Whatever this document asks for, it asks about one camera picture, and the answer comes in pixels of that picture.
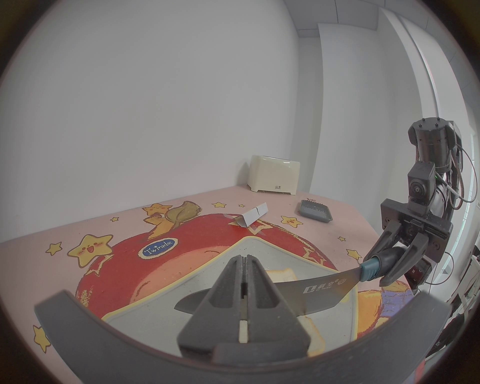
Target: pink table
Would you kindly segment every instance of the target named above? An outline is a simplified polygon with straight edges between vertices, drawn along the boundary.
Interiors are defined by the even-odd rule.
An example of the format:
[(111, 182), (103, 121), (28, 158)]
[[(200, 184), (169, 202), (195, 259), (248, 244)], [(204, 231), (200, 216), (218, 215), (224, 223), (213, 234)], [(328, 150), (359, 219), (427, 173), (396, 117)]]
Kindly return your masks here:
[[(327, 205), (333, 221), (299, 216), (302, 199)], [(248, 228), (235, 224), (235, 215), (265, 202), (268, 213), (261, 219)], [(2, 243), (0, 298), (32, 353), (62, 382), (79, 383), (40, 327), (36, 303), (67, 289), (103, 317), (174, 283), (247, 236), (337, 271), (358, 266), (378, 238), (348, 204), (307, 193), (255, 193), (236, 186)], [(157, 248), (142, 256), (140, 251), (152, 244)], [(386, 288), (379, 288), (378, 280), (359, 283), (358, 337), (387, 321), (412, 297), (404, 279)]]

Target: cartoon character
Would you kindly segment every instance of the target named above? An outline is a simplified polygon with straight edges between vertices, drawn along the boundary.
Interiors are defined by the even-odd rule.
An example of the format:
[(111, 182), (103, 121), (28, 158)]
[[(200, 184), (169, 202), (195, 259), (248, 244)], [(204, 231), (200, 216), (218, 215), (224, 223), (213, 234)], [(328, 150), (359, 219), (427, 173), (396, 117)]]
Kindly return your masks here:
[[(282, 227), (257, 220), (243, 228), (235, 225), (232, 216), (224, 214), (190, 219), (198, 209), (196, 204), (185, 202), (165, 213), (165, 218), (173, 223), (168, 232), (152, 238), (154, 230), (114, 245), (111, 258), (107, 261), (98, 258), (90, 265), (78, 285), (78, 300), (95, 315), (103, 317), (177, 281), (243, 237), (252, 235), (335, 268), (313, 244)], [(151, 221), (161, 226), (163, 221), (159, 219), (155, 217)]]
[(155, 225), (155, 228), (150, 232), (149, 239), (162, 236), (173, 228), (178, 227), (185, 221), (191, 220), (198, 216), (202, 209), (191, 201), (185, 201), (179, 207), (171, 208), (171, 205), (162, 205), (155, 203), (151, 207), (142, 208), (147, 213), (152, 213), (151, 216), (144, 219), (145, 223)]
[(108, 255), (112, 249), (108, 242), (112, 240), (113, 235), (97, 237), (94, 235), (85, 235), (78, 246), (68, 251), (67, 255), (78, 258), (80, 268), (88, 265), (95, 257)]
[(160, 203), (155, 203), (155, 204), (152, 204), (149, 207), (144, 207), (142, 209), (145, 212), (147, 212), (147, 215), (151, 216), (151, 215), (154, 215), (154, 214), (164, 215), (171, 207), (172, 207), (172, 205), (163, 205), (163, 204), (160, 204)]
[(397, 280), (381, 290), (359, 292), (358, 337), (385, 323), (404, 307), (413, 293), (408, 284)]

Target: toaster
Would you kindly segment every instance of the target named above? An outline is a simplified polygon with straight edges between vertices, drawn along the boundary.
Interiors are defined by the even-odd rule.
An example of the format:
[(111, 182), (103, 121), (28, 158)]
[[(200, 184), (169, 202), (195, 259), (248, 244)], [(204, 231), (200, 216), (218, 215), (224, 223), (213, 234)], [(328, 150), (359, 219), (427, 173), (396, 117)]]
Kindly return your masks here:
[(300, 163), (270, 156), (253, 155), (248, 185), (254, 192), (284, 192), (295, 195), (299, 182)]

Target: yellow star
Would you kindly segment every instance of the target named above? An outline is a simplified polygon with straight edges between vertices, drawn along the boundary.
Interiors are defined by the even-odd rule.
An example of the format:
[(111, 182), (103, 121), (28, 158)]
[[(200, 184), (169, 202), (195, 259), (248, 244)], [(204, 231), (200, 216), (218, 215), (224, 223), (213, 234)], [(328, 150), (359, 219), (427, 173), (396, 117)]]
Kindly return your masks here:
[(296, 217), (287, 217), (287, 216), (282, 216), (282, 224), (288, 224), (291, 225), (293, 228), (296, 228), (299, 226), (299, 224), (303, 224), (297, 220)]
[[(271, 225), (265, 224), (262, 221), (259, 221), (260, 225), (257, 227), (254, 224), (250, 224), (247, 229), (251, 232), (252, 235), (256, 235), (257, 233), (260, 233), (262, 229), (269, 229), (273, 228)], [(237, 227), (241, 227), (241, 225), (236, 221), (233, 220), (231, 223), (228, 223), (227, 225), (235, 225)]]
[(151, 216), (155, 213), (161, 213), (161, 214), (164, 215), (171, 207), (172, 207), (171, 205), (163, 205), (163, 204), (160, 204), (160, 203), (155, 203), (155, 204), (152, 204), (149, 207), (145, 207), (145, 208), (142, 208), (142, 209), (145, 212), (147, 212), (148, 216)]
[(113, 235), (101, 237), (85, 235), (80, 244), (70, 250), (67, 255), (77, 257), (78, 266), (83, 268), (95, 257), (112, 253), (112, 249), (108, 246), (108, 242), (112, 240), (112, 238)]
[(350, 257), (353, 257), (355, 260), (358, 260), (359, 258), (361, 258), (361, 256), (357, 251), (353, 251), (351, 249), (347, 249), (347, 255)]
[(33, 331), (35, 332), (33, 341), (42, 347), (43, 353), (47, 353), (47, 347), (51, 346), (51, 344), (47, 336), (45, 336), (45, 331), (42, 327), (37, 328), (36, 326), (33, 326)]
[(57, 244), (50, 244), (50, 248), (48, 248), (45, 253), (50, 253), (52, 256), (56, 254), (58, 251), (61, 251), (61, 242)]
[[(89, 275), (89, 274), (91, 274), (91, 273), (93, 273), (93, 272), (95, 272), (95, 274), (96, 274), (97, 276), (100, 276), (100, 269), (102, 269), (103, 264), (105, 263), (105, 261), (110, 260), (113, 256), (115, 256), (115, 255), (112, 254), (112, 255), (105, 255), (105, 256), (103, 256), (103, 260), (98, 264), (98, 268), (97, 268), (97, 269), (91, 269), (92, 267), (90, 267), (90, 269), (87, 271), (87, 273), (85, 274), (85, 276), (87, 276), (87, 275)], [(92, 290), (90, 289), (90, 293), (88, 294), (87, 299), (90, 298), (90, 294), (91, 294), (91, 293), (92, 293)]]

